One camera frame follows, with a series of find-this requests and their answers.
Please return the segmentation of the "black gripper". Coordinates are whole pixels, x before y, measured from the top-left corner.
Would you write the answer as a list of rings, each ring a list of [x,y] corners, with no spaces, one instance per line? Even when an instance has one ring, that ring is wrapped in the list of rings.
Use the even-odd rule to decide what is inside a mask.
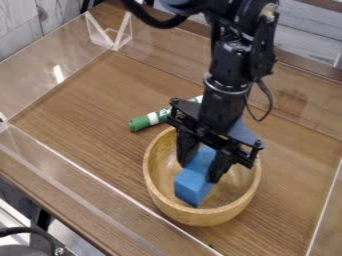
[[[170,99],[166,123],[176,129],[176,158],[181,167],[191,161],[200,144],[215,150],[207,180],[217,183],[232,165],[253,166],[264,145],[243,123],[251,83],[220,83],[207,74],[203,84],[200,103]]]

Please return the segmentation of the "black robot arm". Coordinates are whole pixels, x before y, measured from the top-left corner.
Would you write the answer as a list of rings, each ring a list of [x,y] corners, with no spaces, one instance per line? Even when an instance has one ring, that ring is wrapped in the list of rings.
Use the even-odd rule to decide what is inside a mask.
[[[199,103],[172,98],[166,123],[176,128],[180,165],[188,164],[201,144],[215,150],[205,171],[207,181],[215,183],[232,165],[252,167],[264,148],[244,124],[243,113],[249,110],[251,87],[268,90],[263,78],[272,74],[276,62],[279,0],[160,0],[173,13],[166,20],[154,18],[134,0],[120,1],[134,17],[154,28],[170,29],[197,13],[209,24],[211,64],[203,77],[203,98]]]

